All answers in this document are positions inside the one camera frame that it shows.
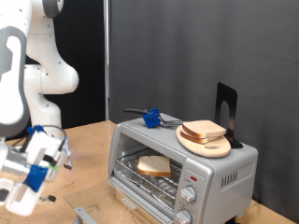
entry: wooden plate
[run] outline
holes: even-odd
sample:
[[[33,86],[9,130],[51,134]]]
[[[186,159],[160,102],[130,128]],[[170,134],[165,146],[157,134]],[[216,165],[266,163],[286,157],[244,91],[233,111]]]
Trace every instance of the wooden plate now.
[[[218,158],[228,155],[231,151],[231,145],[224,136],[221,136],[203,145],[199,143],[194,143],[180,136],[181,130],[182,125],[178,126],[177,128],[177,138],[179,142],[195,154],[209,158]]]

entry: toaster oven rack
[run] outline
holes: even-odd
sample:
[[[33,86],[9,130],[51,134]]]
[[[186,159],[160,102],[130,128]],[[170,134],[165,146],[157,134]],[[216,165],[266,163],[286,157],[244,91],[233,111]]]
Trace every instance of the toaster oven rack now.
[[[163,203],[169,209],[174,211],[181,165],[176,161],[171,160],[170,165],[172,174],[169,177],[140,175],[136,168],[140,156],[162,156],[162,154],[148,148],[132,155],[128,155],[116,160],[117,164],[125,168],[118,170],[117,172],[130,182],[138,185],[157,201]]]

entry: red indicator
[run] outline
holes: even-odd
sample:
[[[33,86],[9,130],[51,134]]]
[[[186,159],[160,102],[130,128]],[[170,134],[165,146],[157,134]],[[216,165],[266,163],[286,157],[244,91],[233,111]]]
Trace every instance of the red indicator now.
[[[191,176],[191,180],[197,181],[197,179],[194,176]]]

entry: toast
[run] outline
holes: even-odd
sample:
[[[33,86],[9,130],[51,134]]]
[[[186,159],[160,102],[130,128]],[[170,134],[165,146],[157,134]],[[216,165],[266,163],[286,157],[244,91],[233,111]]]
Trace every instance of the toast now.
[[[180,136],[182,136],[183,138],[188,139],[189,141],[192,141],[194,143],[199,143],[199,144],[206,144],[210,141],[213,141],[213,140],[219,138],[219,136],[207,137],[207,138],[197,138],[197,137],[193,137],[193,136],[189,135],[184,130],[180,130]]]
[[[196,138],[219,137],[226,133],[226,129],[210,120],[197,120],[183,123],[183,130]]]
[[[137,171],[141,175],[171,176],[170,159],[166,156],[142,156],[138,159]]]

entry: toaster oven knob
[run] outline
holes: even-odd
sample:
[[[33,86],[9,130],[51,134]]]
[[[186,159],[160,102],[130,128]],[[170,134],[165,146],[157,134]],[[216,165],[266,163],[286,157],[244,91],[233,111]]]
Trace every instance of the toaster oven knob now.
[[[196,193],[192,187],[187,187],[185,189],[182,189],[179,193],[180,196],[188,203],[192,203],[195,201]]]
[[[186,210],[180,211],[176,214],[176,219],[179,224],[190,224],[192,222],[192,218],[189,212]]]

